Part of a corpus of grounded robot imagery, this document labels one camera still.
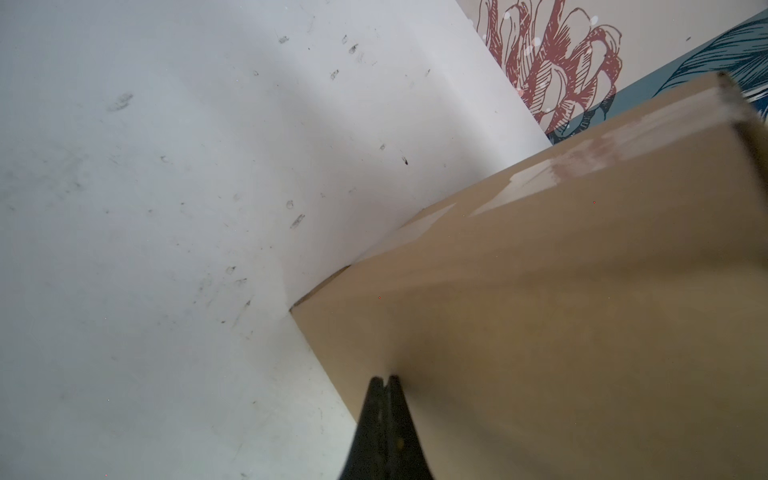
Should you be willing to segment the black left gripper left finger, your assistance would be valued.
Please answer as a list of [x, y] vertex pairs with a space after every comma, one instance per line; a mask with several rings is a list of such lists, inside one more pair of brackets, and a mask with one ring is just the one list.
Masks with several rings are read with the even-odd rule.
[[384, 479], [386, 446], [383, 436], [384, 381], [373, 377], [368, 385], [341, 480]]

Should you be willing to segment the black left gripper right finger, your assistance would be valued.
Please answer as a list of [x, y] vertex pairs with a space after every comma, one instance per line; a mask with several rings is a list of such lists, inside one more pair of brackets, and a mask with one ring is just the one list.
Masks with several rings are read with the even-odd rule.
[[398, 376], [385, 386], [385, 473], [389, 480], [433, 480]]

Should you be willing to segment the brown cardboard express box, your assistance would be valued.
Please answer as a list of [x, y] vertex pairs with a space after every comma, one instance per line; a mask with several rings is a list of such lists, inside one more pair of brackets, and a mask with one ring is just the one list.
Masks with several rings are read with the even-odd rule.
[[704, 75], [423, 210], [291, 313], [357, 423], [399, 377], [434, 479], [763, 479], [766, 127]]

